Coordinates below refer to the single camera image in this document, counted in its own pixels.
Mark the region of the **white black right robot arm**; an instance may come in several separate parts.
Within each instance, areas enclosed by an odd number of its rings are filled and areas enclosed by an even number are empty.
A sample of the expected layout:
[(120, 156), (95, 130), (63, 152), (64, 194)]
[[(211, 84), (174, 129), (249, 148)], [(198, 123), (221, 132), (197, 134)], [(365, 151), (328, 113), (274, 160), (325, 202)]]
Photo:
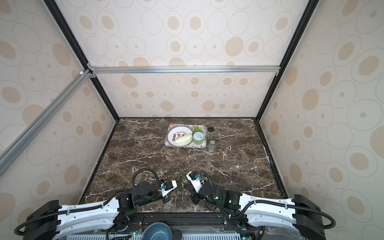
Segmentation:
[(224, 190), (213, 183), (207, 172), (190, 171), (186, 188), (194, 204), (203, 200), (215, 205), (230, 221), (251, 227), (275, 227), (296, 231), (309, 240), (326, 239), (325, 231), (336, 220), (302, 195), (292, 199), (267, 199)]

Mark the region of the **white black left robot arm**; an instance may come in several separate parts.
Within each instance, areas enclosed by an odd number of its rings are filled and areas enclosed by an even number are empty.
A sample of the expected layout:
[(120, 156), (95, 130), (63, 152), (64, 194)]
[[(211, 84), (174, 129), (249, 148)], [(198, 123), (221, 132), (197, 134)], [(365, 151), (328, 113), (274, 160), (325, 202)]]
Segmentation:
[(81, 232), (125, 227), (129, 216), (136, 213), (138, 207), (158, 200), (167, 203), (178, 188), (175, 180), (160, 180), (152, 169), (147, 172), (154, 175), (156, 188), (153, 189), (149, 182), (136, 183), (136, 177), (144, 171), (140, 169), (134, 174), (131, 188), (118, 190), (105, 201), (82, 205), (60, 205), (58, 200), (49, 201), (27, 216), (25, 222), (14, 229), (14, 234), (24, 240), (58, 240)]

